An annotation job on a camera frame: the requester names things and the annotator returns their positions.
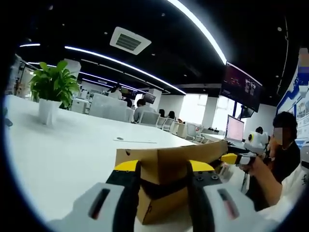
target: cardboard box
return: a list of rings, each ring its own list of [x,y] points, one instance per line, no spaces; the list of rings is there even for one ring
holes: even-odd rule
[[[118,149],[115,165],[125,161],[139,160],[141,179],[154,184],[153,186],[165,187],[186,177],[188,160],[210,163],[226,152],[226,141],[162,149]],[[142,224],[149,224],[166,216],[186,202],[186,187],[170,195],[154,199],[147,195],[141,186],[137,217]]]

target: white flower pot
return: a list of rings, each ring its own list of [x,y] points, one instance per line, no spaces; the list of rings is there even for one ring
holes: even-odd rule
[[[47,126],[53,126],[56,122],[58,108],[61,101],[50,101],[40,99],[39,102],[39,120]]]

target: black shirt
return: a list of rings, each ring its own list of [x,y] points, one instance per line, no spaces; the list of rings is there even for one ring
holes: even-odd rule
[[[283,150],[281,147],[276,151],[276,158],[271,172],[276,180],[281,183],[288,177],[300,163],[300,150],[294,141],[290,147]],[[256,211],[269,207],[264,193],[254,176],[250,176],[249,189],[246,195],[253,201]]]

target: dark hair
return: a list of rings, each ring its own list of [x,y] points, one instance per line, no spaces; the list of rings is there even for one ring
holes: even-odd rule
[[[120,88],[119,84],[116,84],[113,88],[110,88],[110,90],[108,90],[108,92],[114,93],[116,91],[116,89]]]
[[[258,127],[255,129],[255,132],[263,134],[263,128],[262,127]]]
[[[175,119],[175,112],[174,111],[169,112],[169,118]]]
[[[144,99],[139,99],[139,100],[137,101],[137,103],[136,103],[137,106],[139,106],[139,105],[145,105],[145,104],[146,104],[146,102],[145,102]]]
[[[274,128],[289,128],[291,130],[291,139],[297,138],[297,122],[293,114],[283,111],[276,115],[272,123]]]
[[[132,101],[129,98],[124,99],[124,101],[126,102],[127,107],[132,107]]]
[[[160,114],[160,117],[165,117],[164,109],[159,109],[159,114]]]

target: led light strip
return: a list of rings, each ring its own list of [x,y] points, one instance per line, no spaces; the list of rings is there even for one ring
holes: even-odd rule
[[[119,83],[119,84],[120,84],[120,85],[121,85],[121,87],[123,87],[123,88],[128,88],[128,89],[131,89],[131,90],[134,90],[134,91],[139,91],[139,92],[142,92],[142,93],[146,93],[146,92],[144,92],[144,91],[142,91],[142,90],[140,90],[140,89],[133,88],[133,87],[130,87],[130,86],[127,86],[127,85],[121,84],[121,83]]]
[[[28,64],[37,64],[37,65],[39,65],[40,63],[38,63],[38,62],[28,62]],[[55,65],[50,65],[50,64],[48,64],[47,66],[49,66],[49,67],[56,67]],[[109,81],[109,82],[113,82],[113,83],[118,83],[118,82],[115,82],[115,81],[112,81],[112,80],[109,80],[109,79],[105,79],[105,78],[102,78],[102,77],[99,77],[99,76],[95,76],[95,75],[92,75],[92,74],[89,74],[89,73],[85,73],[85,72],[79,72],[79,73],[81,73],[81,74],[85,74],[85,75],[88,75],[88,76],[92,76],[92,77],[95,77],[95,78],[98,78],[98,79],[102,79],[102,80],[105,80],[105,81]],[[91,81],[91,82],[94,82],[94,83],[98,83],[98,84],[100,84],[100,85],[105,85],[105,84],[102,84],[102,83],[99,83],[99,82],[95,82],[95,81]],[[127,85],[124,85],[124,84],[121,84],[121,83],[119,83],[120,85],[121,85],[121,87],[123,87],[123,88],[127,88],[127,89],[130,89],[130,90],[133,90],[133,91],[139,91],[139,92],[142,92],[142,93],[146,93],[146,92],[144,92],[144,91],[142,91],[142,90],[139,90],[139,89],[137,89],[137,88],[133,88],[133,87],[131,87],[131,86],[127,86]]]
[[[156,85],[154,85],[154,84],[152,84],[152,83],[150,83],[150,82],[148,82],[148,81],[145,81],[145,80],[143,80],[143,79],[140,79],[140,78],[138,78],[138,77],[136,77],[136,76],[133,76],[133,75],[128,74],[128,73],[126,73],[126,72],[123,72],[123,71],[121,71],[121,70],[114,69],[114,68],[112,68],[112,67],[109,67],[109,66],[106,66],[106,65],[103,65],[103,64],[95,63],[95,62],[89,61],[89,60],[87,60],[87,59],[81,59],[81,60],[82,60],[82,61],[85,61],[85,62],[92,63],[92,64],[96,64],[96,65],[99,65],[99,66],[102,66],[102,67],[105,67],[105,68],[108,68],[108,69],[111,69],[111,70],[114,70],[114,71],[116,71],[116,72],[120,72],[120,73],[125,74],[125,75],[128,75],[128,76],[131,76],[131,77],[133,77],[133,78],[135,78],[135,79],[138,79],[138,80],[140,80],[140,81],[142,81],[142,82],[145,82],[145,83],[147,83],[147,84],[149,84],[149,85],[152,85],[152,86],[154,86],[154,87],[156,87],[156,88],[158,88],[158,89],[160,89],[160,90],[163,90],[163,91],[165,91],[165,92],[167,92],[167,93],[170,93],[169,91],[167,91],[167,90],[165,90],[165,89],[163,89],[163,88],[161,88],[161,87],[159,87],[159,86],[156,86]]]
[[[171,85],[170,83],[167,83],[166,81],[163,81],[163,80],[161,80],[160,78],[158,78],[158,77],[156,77],[156,76],[153,76],[153,75],[151,75],[151,74],[149,74],[149,73],[147,73],[147,72],[145,72],[145,71],[143,71],[143,70],[141,70],[141,69],[138,69],[138,68],[136,68],[136,67],[134,67],[134,66],[132,66],[132,65],[123,63],[123,62],[121,62],[121,61],[119,61],[119,60],[113,59],[113,58],[108,57],[108,56],[104,56],[104,55],[99,54],[99,53],[95,53],[95,52],[87,51],[87,50],[84,50],[84,49],[76,48],[76,47],[65,46],[65,48],[66,48],[66,49],[69,49],[69,50],[78,51],[78,52],[88,53],[88,54],[91,54],[91,55],[94,55],[94,56],[97,56],[97,57],[101,57],[101,58],[104,58],[104,59],[108,59],[108,60],[110,60],[110,61],[116,62],[116,63],[121,64],[121,65],[124,65],[124,66],[126,66],[126,67],[128,67],[128,68],[134,69],[134,70],[136,70],[136,71],[138,71],[138,72],[140,72],[140,73],[142,73],[142,74],[145,74],[145,75],[147,75],[147,76],[149,76],[149,77],[151,77],[151,78],[153,78],[153,79],[155,79],[155,80],[157,80],[157,81],[160,81],[160,82],[166,84],[167,86],[169,86],[169,87],[171,87],[171,88],[174,88],[175,90],[181,92],[182,94],[186,94],[185,92],[183,92],[182,90],[178,89],[177,87]]]
[[[117,84],[117,82],[112,81],[112,80],[109,80],[109,79],[105,79],[105,78],[103,78],[103,77],[95,76],[95,75],[88,74],[88,73],[81,72],[81,71],[79,71],[79,73],[81,73],[81,74],[85,74],[85,75],[88,75],[88,76],[92,76],[92,77],[95,77],[95,78],[98,78],[98,79],[102,79],[102,80],[105,80],[105,81],[110,81],[110,82],[113,82],[113,83],[116,83],[116,84]]]
[[[24,44],[24,45],[20,45],[19,47],[32,47],[32,46],[40,46],[41,44],[39,43],[29,43],[29,44]]]
[[[85,78],[83,78],[83,80],[84,80],[84,81],[89,81],[89,82],[93,82],[93,83],[96,83],[96,84],[99,84],[99,85],[103,85],[103,86],[107,86],[107,87],[110,87],[110,88],[112,88],[112,86],[109,86],[109,85],[106,85],[106,84],[102,84],[102,83],[100,83],[100,82],[96,82],[96,81],[90,81],[90,80],[88,80],[88,79],[85,79]]]
[[[173,4],[175,7],[178,8],[182,13],[184,13],[197,27],[200,29],[200,31],[205,35],[205,37],[209,40],[214,50],[217,52],[218,56],[222,60],[222,63],[226,64],[226,58],[223,54],[222,50],[220,49],[219,45],[213,38],[213,36],[210,34],[210,32],[206,29],[206,27],[201,23],[201,21],[181,2],[178,0],[167,0],[171,4]]]

